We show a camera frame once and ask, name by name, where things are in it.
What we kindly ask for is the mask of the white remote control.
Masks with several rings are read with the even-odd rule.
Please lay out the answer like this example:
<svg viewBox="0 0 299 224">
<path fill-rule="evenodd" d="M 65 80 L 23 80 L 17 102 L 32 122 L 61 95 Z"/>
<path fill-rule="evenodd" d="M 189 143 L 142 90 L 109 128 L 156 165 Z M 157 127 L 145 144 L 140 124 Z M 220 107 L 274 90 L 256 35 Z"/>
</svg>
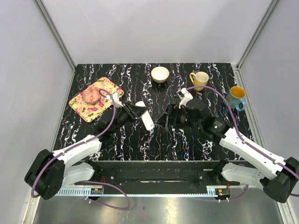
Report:
<svg viewBox="0 0 299 224">
<path fill-rule="evenodd" d="M 141 116 L 141 119 L 142 119 L 143 124 L 144 124 L 144 126 L 145 126 L 145 128 L 146 128 L 147 131 L 153 130 L 154 127 L 155 127 L 155 125 L 154 125 L 154 122 L 153 122 L 153 120 L 152 120 L 152 118 L 150 116 L 149 111 L 146 108 L 145 103 L 143 101 L 139 101 L 135 105 L 138 106 L 138 107 L 143 107 L 143 108 L 146 109 L 146 111 Z"/>
</svg>

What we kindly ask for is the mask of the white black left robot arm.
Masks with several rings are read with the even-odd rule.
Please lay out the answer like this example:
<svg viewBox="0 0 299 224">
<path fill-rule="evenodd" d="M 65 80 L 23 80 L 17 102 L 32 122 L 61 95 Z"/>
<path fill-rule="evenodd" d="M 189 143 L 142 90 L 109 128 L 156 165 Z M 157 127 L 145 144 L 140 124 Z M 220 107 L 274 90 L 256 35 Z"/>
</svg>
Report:
<svg viewBox="0 0 299 224">
<path fill-rule="evenodd" d="M 132 105 L 124 102 L 122 107 L 114 108 L 106 123 L 98 125 L 94 135 L 88 135 L 81 141 L 63 149 L 50 152 L 40 151 L 25 175 L 24 181 L 31 187 L 33 198 L 52 198 L 62 187 L 77 182 L 88 181 L 97 184 L 101 180 L 99 168 L 84 158 L 98 153 L 114 133 L 127 122 L 135 122 L 147 113 L 142 101 Z"/>
</svg>

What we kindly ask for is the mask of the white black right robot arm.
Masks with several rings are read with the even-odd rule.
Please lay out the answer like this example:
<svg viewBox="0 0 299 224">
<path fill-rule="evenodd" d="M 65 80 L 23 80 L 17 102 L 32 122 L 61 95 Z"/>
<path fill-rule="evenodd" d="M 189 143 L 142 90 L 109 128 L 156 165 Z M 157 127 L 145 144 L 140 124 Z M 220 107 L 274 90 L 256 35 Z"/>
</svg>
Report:
<svg viewBox="0 0 299 224">
<path fill-rule="evenodd" d="M 271 199 L 285 203 L 298 182 L 299 161 L 275 155 L 239 133 L 222 117 L 214 117 L 199 99 L 186 104 L 169 104 L 157 120 L 165 129 L 189 127 L 203 138 L 227 148 L 244 158 L 253 168 L 231 162 L 218 164 L 210 178 L 219 185 L 239 182 L 260 188 Z"/>
</svg>

